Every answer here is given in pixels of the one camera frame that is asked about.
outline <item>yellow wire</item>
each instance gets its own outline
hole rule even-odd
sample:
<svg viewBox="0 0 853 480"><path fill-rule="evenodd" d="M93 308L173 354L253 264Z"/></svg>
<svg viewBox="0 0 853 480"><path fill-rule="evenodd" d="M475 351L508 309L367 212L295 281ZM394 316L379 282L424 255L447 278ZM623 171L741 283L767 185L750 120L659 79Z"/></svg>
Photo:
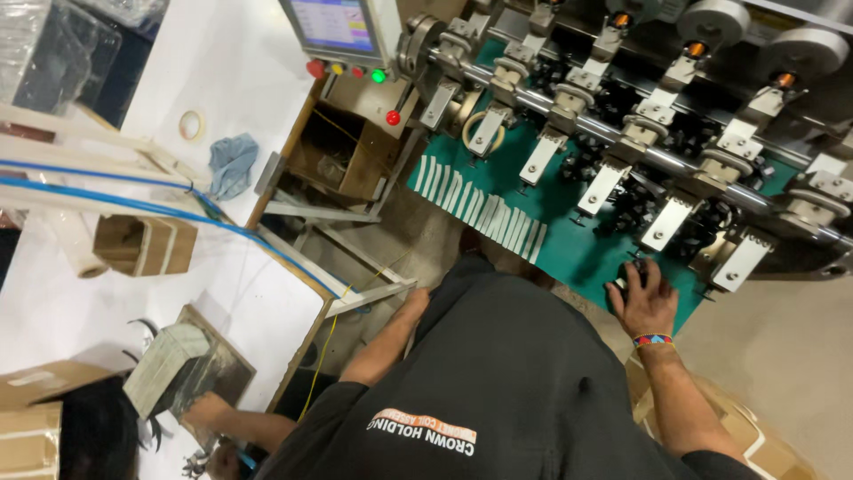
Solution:
<svg viewBox="0 0 853 480"><path fill-rule="evenodd" d="M333 122L333 121L331 121L331 120L330 120L326 115L321 114L321 113L320 113L320 110L317 110L316 108L313 108L312 110L314 110L314 113L315 113L315 114L317 114L317 115L319 115L319 116L320 116L320 118L322 118L323 120L325 120L325 121L327 121L328 123L332 124L332 126L333 126L333 127L335 127L335 128L337 128L338 130L342 131L342 132L343 132L347 137L349 137L350 139L352 139L352 141L356 143L356 146L361 147L361 149L362 149L362 150L364 150L364 152L368 154L368 158L370 158L370 159L374 160L376 163L378 163L378 164L379 164L379 166L380 166L380 167L384 168L387 172L389 172L389 173L391 172L391 168L389 168L387 165L383 164L383 163L379 160L379 157L377 157L376 155L374 155L373 153L371 153L371 152L370 152L370 150L368 150L368 148L367 148L367 147L365 147L363 143L361 143L361 142L359 142L359 141L358 141L358 138L353 137L353 136L352 136L352 135L351 135L347 130L345 130L345 129L344 129L344 127L342 127L342 126L340 126L340 125L338 125L338 124L334 123L334 122Z"/></svg>
<svg viewBox="0 0 853 480"><path fill-rule="evenodd" d="M409 248L408 250L406 250L405 253L400 255L395 261L389 263L388 265L383 266L381 270L379 270L373 277L370 278L370 280L368 280L364 284L367 285L367 283L373 281L374 278L379 277L385 270L388 269L389 266L394 265L395 263L402 260L403 257L408 255L410 251L412 251L412 248ZM352 285L353 284L350 284L350 286L346 287L346 290L344 290L344 295L340 296L341 298L344 298L344 296L346 296L346 294L349 293L350 289L352 288ZM332 319L332 330L329 331L328 337L326 337L326 342L322 345L322 351L320 352L320 361L317 363L317 369L316 369L316 371L314 371L314 378L311 380L311 388L308 390L308 398L305 399L305 406L302 407L302 413L299 414L299 420L297 420L297 422L301 422L302 418L305 416L305 412L308 411L308 404L311 403L311 394L314 393L314 384L317 381L317 375L320 374L320 367L322 366L322 359L326 357L326 347L328 347L328 341L332 339L332 334L334 333L334 326L337 324L338 324L338 315L335 315L334 319Z"/></svg>

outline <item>green button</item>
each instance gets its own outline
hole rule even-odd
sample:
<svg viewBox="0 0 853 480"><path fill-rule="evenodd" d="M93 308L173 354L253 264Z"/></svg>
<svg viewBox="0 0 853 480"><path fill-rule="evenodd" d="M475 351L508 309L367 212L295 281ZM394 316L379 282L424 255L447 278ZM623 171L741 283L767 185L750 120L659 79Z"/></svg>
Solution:
<svg viewBox="0 0 853 480"><path fill-rule="evenodd" d="M380 83L382 83L382 82L384 82L384 81L385 81L385 79L387 78L387 75L385 75L385 72L383 72L383 71L379 70L378 68L376 68L376 69L375 69L375 70L370 74L370 78L372 78L372 79L374 80L374 82L376 82L377 84L380 84Z"/></svg>

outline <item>open cardboard box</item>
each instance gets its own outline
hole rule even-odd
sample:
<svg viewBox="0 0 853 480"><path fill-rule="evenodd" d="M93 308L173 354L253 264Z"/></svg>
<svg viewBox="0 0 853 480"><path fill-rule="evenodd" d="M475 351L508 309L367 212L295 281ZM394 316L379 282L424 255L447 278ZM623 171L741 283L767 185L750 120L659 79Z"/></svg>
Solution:
<svg viewBox="0 0 853 480"><path fill-rule="evenodd" d="M398 151L399 140L361 115L318 102L285 168L322 193L370 202L385 188Z"/></svg>
<svg viewBox="0 0 853 480"><path fill-rule="evenodd" d="M62 402L42 402L115 374L62 360L0 376L0 478L56 480Z"/></svg>

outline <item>person's hand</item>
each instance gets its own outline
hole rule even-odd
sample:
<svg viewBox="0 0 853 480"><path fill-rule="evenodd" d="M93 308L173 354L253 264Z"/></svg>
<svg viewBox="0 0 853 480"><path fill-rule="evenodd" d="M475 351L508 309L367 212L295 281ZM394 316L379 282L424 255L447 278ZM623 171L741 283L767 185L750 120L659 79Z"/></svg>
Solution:
<svg viewBox="0 0 853 480"><path fill-rule="evenodd" d="M660 267L654 260L646 257L648 278L646 288L642 287L640 273L629 261L625 262L628 276L628 303L622 299L619 288L607 283L607 293L613 304L616 318L631 338L647 333L672 335L678 308L678 290L660 275Z"/></svg>
<svg viewBox="0 0 853 480"><path fill-rule="evenodd" d="M192 407L183 414L183 421L196 428L218 432L222 424L234 408L221 396L207 392L195 400Z"/></svg>
<svg viewBox="0 0 853 480"><path fill-rule="evenodd" d="M239 480L240 461L237 459L237 446L229 439L219 442L207 462L207 474L212 480Z"/></svg>

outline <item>black t-shirt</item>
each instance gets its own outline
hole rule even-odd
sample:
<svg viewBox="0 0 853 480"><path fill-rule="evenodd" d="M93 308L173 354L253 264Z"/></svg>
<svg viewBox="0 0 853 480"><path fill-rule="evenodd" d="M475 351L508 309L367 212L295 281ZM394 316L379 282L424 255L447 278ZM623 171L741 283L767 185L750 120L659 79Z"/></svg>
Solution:
<svg viewBox="0 0 853 480"><path fill-rule="evenodd" d="M258 480L757 478L725 455L668 455L586 318L523 279L443 286L416 340L372 389L326 389Z"/></svg>

